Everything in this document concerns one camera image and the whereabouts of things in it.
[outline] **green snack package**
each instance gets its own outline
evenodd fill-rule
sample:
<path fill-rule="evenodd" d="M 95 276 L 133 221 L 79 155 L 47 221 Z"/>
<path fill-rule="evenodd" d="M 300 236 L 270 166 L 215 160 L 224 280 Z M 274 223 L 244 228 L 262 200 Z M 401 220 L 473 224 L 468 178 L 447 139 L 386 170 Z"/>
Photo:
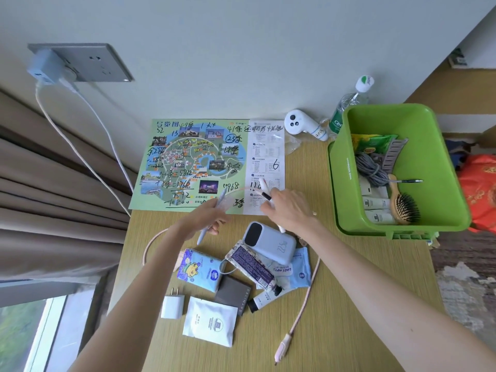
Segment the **green snack package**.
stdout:
<path fill-rule="evenodd" d="M 392 141 L 398 138 L 397 134 L 352 134 L 353 149 L 355 153 L 386 154 Z"/>

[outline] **green basket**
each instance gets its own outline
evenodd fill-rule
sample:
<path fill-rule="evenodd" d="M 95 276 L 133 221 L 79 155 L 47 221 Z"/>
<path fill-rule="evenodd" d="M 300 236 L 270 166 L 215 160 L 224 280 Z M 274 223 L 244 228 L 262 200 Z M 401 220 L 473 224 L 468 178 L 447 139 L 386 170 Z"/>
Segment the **green basket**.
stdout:
<path fill-rule="evenodd" d="M 414 225 L 378 225 L 365 215 L 355 164 L 353 134 L 397 134 L 408 138 L 394 166 L 399 183 L 410 194 L 421 219 Z M 347 235 L 386 236 L 396 239 L 431 239 L 438 231 L 462 231 L 471 222 L 470 211 L 458 183 L 443 136 L 432 110 L 419 104 L 351 106 L 343 126 L 329 145 L 336 224 Z"/>

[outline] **park map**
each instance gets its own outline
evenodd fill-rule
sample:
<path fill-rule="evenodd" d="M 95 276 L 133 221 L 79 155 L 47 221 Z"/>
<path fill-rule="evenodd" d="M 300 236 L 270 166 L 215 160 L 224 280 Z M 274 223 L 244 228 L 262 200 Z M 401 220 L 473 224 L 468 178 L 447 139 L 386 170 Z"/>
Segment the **park map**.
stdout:
<path fill-rule="evenodd" d="M 248 120 L 152 120 L 129 207 L 189 212 L 244 187 L 249 132 Z M 229 212 L 242 214 L 245 194 L 237 193 Z"/>

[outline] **desk surface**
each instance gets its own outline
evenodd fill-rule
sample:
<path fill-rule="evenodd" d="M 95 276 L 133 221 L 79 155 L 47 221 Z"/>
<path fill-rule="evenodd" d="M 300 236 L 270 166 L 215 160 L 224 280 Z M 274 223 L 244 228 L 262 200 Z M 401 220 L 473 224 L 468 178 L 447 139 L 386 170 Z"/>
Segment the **desk surface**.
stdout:
<path fill-rule="evenodd" d="M 337 230 L 332 212 L 332 192 L 326 144 L 306 143 L 286 157 L 286 187 L 307 195 L 317 217 L 370 261 L 413 290 L 428 303 L 443 310 L 431 256 L 425 242 L 389 241 L 383 237 L 348 237 Z M 115 280 L 111 308 L 141 268 L 147 242 L 184 213 L 133 211 L 121 262 Z M 223 258 L 243 236 L 253 220 L 270 224 L 261 216 L 233 217 L 218 237 L 207 235 L 198 248 Z M 184 247 L 196 247 L 196 237 Z M 148 258 L 153 258 L 153 244 Z M 312 268 L 317 260 L 310 250 Z M 247 281 L 239 272 L 236 278 Z M 170 287 L 184 294 L 212 300 L 214 294 L 180 281 L 176 274 Z M 321 264 L 307 308 L 294 332 L 287 356 L 274 367 L 274 353 L 300 310 L 306 289 L 294 290 L 258 312 L 247 309 L 238 318 L 232 348 L 183 336 L 181 320 L 159 319 L 144 371 L 266 371 L 266 370 L 356 370 L 390 371 L 401 366 L 367 325 L 327 267 Z"/>

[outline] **water bottle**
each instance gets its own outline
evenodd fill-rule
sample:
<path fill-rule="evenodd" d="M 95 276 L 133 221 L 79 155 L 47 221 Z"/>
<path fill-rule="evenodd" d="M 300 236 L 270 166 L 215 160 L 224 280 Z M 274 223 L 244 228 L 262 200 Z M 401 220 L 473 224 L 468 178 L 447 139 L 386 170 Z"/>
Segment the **water bottle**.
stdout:
<path fill-rule="evenodd" d="M 354 106 L 355 104 L 367 104 L 369 102 L 369 97 L 367 92 L 370 90 L 374 84 L 374 79 L 371 76 L 362 76 L 358 79 L 355 89 L 356 93 L 349 93 L 344 95 L 343 98 L 338 103 L 336 112 L 332 116 L 329 123 L 329 128 L 334 134 L 338 134 L 341 126 L 343 126 L 343 112 L 349 106 Z"/>

